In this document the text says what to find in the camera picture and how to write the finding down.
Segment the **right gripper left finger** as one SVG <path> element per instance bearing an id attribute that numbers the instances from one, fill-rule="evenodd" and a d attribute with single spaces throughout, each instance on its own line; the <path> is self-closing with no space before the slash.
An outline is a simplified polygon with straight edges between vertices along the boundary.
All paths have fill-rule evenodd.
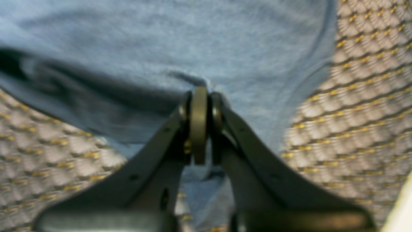
<path id="1" fill-rule="evenodd" d="M 208 91 L 187 93 L 121 169 L 43 210 L 35 232 L 178 232 L 174 206 L 185 165 L 205 164 Z"/>

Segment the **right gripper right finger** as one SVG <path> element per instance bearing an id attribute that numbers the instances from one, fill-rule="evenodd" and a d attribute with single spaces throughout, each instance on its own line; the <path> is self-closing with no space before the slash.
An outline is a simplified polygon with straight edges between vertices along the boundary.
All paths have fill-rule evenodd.
<path id="1" fill-rule="evenodd" d="M 375 232 L 372 216 L 273 154 L 222 94 L 209 96 L 212 161 L 231 181 L 229 232 Z"/>

